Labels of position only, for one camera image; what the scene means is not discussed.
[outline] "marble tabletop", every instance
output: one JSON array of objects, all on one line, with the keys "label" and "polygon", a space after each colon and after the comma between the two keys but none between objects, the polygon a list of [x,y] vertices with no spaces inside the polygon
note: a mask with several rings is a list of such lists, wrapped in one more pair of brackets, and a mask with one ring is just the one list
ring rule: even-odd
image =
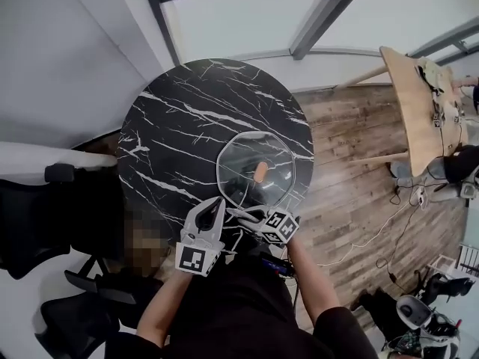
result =
[{"label": "marble tabletop", "polygon": [[268,73],[228,59],[162,74],[140,93],[121,130],[118,170],[130,207],[159,213],[161,230],[179,235],[193,206],[220,195],[216,160],[225,145],[258,131],[275,135],[294,157],[296,179],[279,204],[294,212],[308,190],[314,152],[293,95]]}]

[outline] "brown oval object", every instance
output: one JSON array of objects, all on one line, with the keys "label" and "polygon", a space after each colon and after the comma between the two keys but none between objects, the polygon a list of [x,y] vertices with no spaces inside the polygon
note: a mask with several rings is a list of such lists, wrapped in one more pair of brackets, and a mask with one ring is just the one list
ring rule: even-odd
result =
[{"label": "brown oval object", "polygon": [[254,171],[253,180],[255,182],[263,182],[266,172],[268,171],[268,164],[260,162],[257,164],[256,171]]}]

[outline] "black sleeve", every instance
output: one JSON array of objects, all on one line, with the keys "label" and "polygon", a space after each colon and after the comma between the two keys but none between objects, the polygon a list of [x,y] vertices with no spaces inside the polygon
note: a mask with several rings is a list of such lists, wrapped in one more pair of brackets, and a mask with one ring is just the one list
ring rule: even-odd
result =
[{"label": "black sleeve", "polygon": [[331,308],[318,316],[313,335],[329,347],[335,359],[377,359],[366,334],[345,307]]},{"label": "black sleeve", "polygon": [[160,359],[162,350],[137,335],[119,332],[106,340],[105,359]]}]

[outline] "wooden table leg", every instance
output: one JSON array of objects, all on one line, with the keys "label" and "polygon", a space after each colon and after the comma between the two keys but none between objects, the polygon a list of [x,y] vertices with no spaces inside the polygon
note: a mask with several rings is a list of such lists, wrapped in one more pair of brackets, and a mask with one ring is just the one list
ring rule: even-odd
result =
[{"label": "wooden table leg", "polygon": [[398,159],[408,159],[409,153],[389,154],[387,156],[370,157],[369,159],[353,159],[350,164],[385,164],[386,162],[397,161]]},{"label": "wooden table leg", "polygon": [[364,75],[356,77],[355,79],[351,79],[349,81],[344,82],[343,84],[339,84],[337,87],[335,87],[335,89],[347,88],[350,85],[357,84],[358,82],[370,79],[371,77],[382,75],[383,73],[386,73],[387,71],[388,71],[388,68],[386,67],[386,65],[384,65],[383,67],[379,67],[375,70],[371,70],[369,73],[365,73]]}]

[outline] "clear plastic lid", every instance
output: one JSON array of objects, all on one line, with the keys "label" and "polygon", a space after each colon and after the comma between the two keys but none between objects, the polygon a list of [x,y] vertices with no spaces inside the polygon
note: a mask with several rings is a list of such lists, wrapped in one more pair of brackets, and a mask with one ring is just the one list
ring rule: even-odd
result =
[{"label": "clear plastic lid", "polygon": [[296,178],[294,157],[269,132],[244,132],[220,152],[216,162],[219,191],[235,206],[277,206]]}]

